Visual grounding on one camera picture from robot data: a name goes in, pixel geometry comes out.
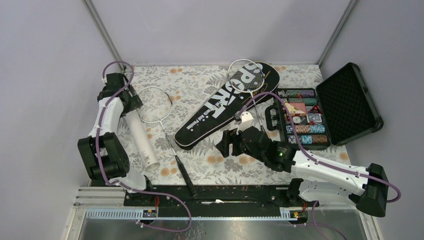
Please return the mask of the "red playing card box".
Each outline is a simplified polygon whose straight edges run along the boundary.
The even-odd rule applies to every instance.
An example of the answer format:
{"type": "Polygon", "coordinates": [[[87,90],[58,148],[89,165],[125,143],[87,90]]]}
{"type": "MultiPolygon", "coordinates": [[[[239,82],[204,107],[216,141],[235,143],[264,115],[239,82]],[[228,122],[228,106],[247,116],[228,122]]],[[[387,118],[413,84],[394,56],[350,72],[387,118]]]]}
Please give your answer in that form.
{"type": "Polygon", "coordinates": [[[292,117],[307,115],[306,105],[303,102],[286,102],[285,106],[292,117]]]}

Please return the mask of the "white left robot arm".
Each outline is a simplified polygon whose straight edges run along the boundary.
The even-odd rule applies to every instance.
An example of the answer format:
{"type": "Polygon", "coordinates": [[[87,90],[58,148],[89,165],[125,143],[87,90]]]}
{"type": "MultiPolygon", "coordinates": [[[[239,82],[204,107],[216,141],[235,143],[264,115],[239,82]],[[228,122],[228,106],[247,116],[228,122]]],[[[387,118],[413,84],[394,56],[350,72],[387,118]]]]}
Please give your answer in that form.
{"type": "Polygon", "coordinates": [[[129,157],[117,137],[119,121],[129,115],[130,124],[141,123],[136,111],[143,102],[122,73],[109,73],[97,96],[98,114],[92,130],[77,142],[77,148],[89,178],[108,186],[119,186],[144,206],[152,204],[155,192],[148,179],[130,167],[129,157]]]}

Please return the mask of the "white racket black handle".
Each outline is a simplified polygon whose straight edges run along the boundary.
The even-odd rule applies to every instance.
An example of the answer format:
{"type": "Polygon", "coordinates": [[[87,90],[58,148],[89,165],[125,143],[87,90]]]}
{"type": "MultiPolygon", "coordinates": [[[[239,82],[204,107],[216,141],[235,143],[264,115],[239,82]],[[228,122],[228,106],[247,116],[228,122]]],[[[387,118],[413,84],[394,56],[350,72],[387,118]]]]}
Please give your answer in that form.
{"type": "Polygon", "coordinates": [[[159,124],[165,139],[175,157],[177,167],[181,176],[186,184],[186,187],[193,199],[198,197],[198,192],[193,184],[184,164],[176,153],[167,130],[164,126],[164,120],[168,118],[173,110],[173,100],[171,96],[162,88],[158,86],[147,86],[137,92],[143,102],[143,109],[139,115],[141,121],[147,124],[159,124]]]}

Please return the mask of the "black poker chip case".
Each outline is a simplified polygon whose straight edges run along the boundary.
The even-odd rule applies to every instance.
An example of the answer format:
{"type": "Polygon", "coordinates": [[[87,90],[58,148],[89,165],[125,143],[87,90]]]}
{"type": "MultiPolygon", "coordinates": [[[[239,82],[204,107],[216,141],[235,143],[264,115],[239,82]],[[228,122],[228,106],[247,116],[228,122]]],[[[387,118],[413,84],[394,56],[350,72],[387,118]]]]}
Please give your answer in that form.
{"type": "Polygon", "coordinates": [[[274,93],[285,103],[306,106],[306,116],[288,116],[277,99],[265,109],[267,129],[278,130],[281,141],[292,148],[298,148],[295,137],[306,150],[325,150],[384,126],[360,68],[352,62],[315,88],[277,88],[274,93]]]}

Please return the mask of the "floral table mat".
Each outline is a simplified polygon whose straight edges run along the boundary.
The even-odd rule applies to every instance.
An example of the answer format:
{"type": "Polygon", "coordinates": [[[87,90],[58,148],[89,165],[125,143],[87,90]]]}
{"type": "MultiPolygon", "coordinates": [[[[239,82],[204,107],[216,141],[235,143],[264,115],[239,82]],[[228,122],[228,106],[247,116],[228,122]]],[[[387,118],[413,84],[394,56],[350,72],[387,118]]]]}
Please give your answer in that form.
{"type": "Polygon", "coordinates": [[[248,155],[222,157],[215,148],[222,138],[218,130],[191,150],[183,150],[174,142],[175,132],[226,81],[227,65],[137,66],[132,80],[140,91],[147,86],[165,90],[173,101],[173,110],[163,123],[146,125],[147,136],[159,161],[153,171],[145,170],[124,120],[117,136],[123,145],[133,170],[147,176],[155,185],[182,185],[184,180],[177,167],[179,156],[190,179],[196,185],[286,185],[293,174],[276,172],[248,155]]]}

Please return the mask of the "white shuttlecock tube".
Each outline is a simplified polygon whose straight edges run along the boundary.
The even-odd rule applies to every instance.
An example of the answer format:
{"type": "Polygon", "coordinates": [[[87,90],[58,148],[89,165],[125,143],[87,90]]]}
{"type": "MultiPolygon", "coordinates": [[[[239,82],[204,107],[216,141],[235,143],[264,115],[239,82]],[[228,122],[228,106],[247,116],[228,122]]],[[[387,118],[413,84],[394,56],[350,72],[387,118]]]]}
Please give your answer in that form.
{"type": "Polygon", "coordinates": [[[126,113],[124,119],[127,123],[144,169],[148,172],[158,169],[160,167],[159,160],[150,142],[146,128],[137,111],[132,110],[126,113]]]}

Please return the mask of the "black racket cover bag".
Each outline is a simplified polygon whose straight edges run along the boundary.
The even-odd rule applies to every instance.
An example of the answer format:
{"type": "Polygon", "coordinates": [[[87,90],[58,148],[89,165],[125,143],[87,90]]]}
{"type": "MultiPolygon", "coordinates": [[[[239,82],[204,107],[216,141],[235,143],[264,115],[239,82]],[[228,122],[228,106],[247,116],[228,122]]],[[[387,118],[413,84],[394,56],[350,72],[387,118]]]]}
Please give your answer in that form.
{"type": "Polygon", "coordinates": [[[191,150],[196,144],[229,124],[234,115],[251,99],[249,93],[236,91],[224,70],[224,82],[213,93],[209,93],[173,136],[175,143],[184,150],[191,150]]]}

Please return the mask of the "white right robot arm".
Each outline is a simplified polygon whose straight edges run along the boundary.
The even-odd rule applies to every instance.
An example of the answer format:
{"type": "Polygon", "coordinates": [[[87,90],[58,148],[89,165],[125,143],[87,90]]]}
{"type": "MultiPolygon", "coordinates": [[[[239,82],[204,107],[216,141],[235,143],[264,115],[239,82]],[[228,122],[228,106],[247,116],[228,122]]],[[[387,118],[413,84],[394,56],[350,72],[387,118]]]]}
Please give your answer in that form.
{"type": "Polygon", "coordinates": [[[244,131],[236,128],[224,131],[215,147],[225,158],[245,154],[273,171],[318,179],[295,178],[290,182],[286,198],[293,206],[303,202],[339,202],[374,217],[386,216],[388,178],[379,164],[364,167],[333,162],[272,140],[253,126],[244,131]]]}

